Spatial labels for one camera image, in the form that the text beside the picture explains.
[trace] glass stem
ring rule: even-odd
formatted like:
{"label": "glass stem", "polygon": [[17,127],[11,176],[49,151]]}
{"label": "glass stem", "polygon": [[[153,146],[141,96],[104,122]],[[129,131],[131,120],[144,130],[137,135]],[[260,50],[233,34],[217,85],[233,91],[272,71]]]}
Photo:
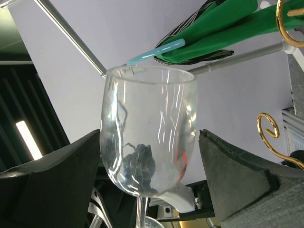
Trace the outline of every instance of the glass stem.
{"label": "glass stem", "polygon": [[146,219],[146,211],[148,205],[148,198],[138,197],[137,198],[137,216],[135,228],[144,228],[144,221]]}

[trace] curved gold wire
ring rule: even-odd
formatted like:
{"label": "curved gold wire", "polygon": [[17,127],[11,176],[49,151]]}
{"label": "curved gold wire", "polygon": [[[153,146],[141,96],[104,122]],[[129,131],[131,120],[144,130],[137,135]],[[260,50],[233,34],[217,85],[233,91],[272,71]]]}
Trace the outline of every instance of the curved gold wire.
{"label": "curved gold wire", "polygon": [[[296,10],[293,9],[293,10],[290,10],[288,12],[288,16],[290,16],[290,17],[301,16],[301,15],[304,15],[304,8],[302,8],[302,9],[296,9]],[[287,33],[287,31],[286,31],[286,29],[284,27],[284,22],[283,22],[283,0],[278,0],[277,1],[275,17],[276,17],[277,27],[278,27],[279,32],[281,33],[283,39],[288,44],[290,44],[290,45],[292,45],[294,47],[297,47],[297,48],[304,47],[304,42],[292,39],[288,35],[288,33]]]}
{"label": "curved gold wire", "polygon": [[292,162],[296,165],[298,165],[299,167],[301,167],[301,169],[304,170],[304,163],[302,163],[301,161],[297,160],[296,158],[292,158],[292,157],[289,157],[289,156],[286,156],[286,155],[283,155],[281,153],[279,153],[278,151],[276,151],[271,145],[270,143],[268,142],[268,140],[266,139],[265,135],[264,135],[264,132],[263,132],[263,129],[262,129],[262,118],[265,117],[272,125],[273,129],[274,129],[274,132],[272,132],[271,130],[269,129],[265,129],[265,131],[273,138],[279,138],[280,137],[280,130],[279,130],[279,127],[276,123],[276,121],[274,120],[274,118],[272,118],[272,116],[270,116],[269,114],[267,113],[260,113],[257,117],[257,130],[263,140],[263,142],[266,144],[266,146],[268,147],[268,149],[273,153],[275,154],[276,156],[286,160],[286,161],[289,161],[289,162]]}

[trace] glass rim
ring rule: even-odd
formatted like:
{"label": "glass rim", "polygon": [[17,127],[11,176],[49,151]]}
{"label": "glass rim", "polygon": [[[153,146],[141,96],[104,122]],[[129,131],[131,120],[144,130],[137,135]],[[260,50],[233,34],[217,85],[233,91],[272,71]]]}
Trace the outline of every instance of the glass rim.
{"label": "glass rim", "polygon": [[112,78],[119,78],[123,81],[128,81],[128,82],[136,82],[136,83],[151,84],[151,85],[182,85],[182,84],[188,84],[188,83],[197,81],[197,77],[194,74],[192,74],[188,71],[173,68],[173,67],[167,67],[167,66],[151,66],[151,65],[127,65],[127,66],[118,66],[118,67],[115,66],[115,67],[112,67],[112,68],[110,68],[106,71],[106,78],[108,77],[108,72],[112,72],[112,71],[120,69],[122,67],[143,67],[143,68],[158,68],[158,69],[165,69],[165,70],[174,70],[174,71],[179,71],[179,72],[182,72],[184,74],[187,74],[187,75],[191,76],[192,78],[187,80],[187,81],[183,81],[183,82],[181,81],[181,82],[166,83],[166,82],[149,82],[149,81],[143,81],[143,80],[138,80],[138,79],[130,79],[130,78],[127,78],[127,77],[115,76],[114,74],[111,77]]}

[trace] black ceiling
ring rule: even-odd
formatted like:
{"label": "black ceiling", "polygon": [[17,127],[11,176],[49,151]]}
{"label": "black ceiling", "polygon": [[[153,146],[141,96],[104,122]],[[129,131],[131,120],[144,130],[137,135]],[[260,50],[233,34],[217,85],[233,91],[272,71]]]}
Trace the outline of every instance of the black ceiling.
{"label": "black ceiling", "polygon": [[33,160],[16,123],[25,121],[42,155],[69,144],[34,65],[0,65],[0,171]]}

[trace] white wall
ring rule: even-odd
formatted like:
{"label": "white wall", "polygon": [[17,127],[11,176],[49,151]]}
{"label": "white wall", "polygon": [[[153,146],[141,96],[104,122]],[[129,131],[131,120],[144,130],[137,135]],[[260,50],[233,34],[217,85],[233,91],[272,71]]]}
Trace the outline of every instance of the white wall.
{"label": "white wall", "polygon": [[[106,68],[153,48],[202,4],[200,0],[51,1]],[[10,11],[69,140],[99,128],[104,80],[34,1],[21,0]],[[278,34],[264,35],[232,49],[240,54],[280,40]],[[156,63],[151,59],[145,64]],[[275,53],[198,77],[198,129],[278,161],[260,139],[256,117],[260,112],[271,114],[283,133],[281,109],[291,106],[286,55]],[[286,153],[284,134],[270,142]],[[197,143],[183,182],[202,179]]]}

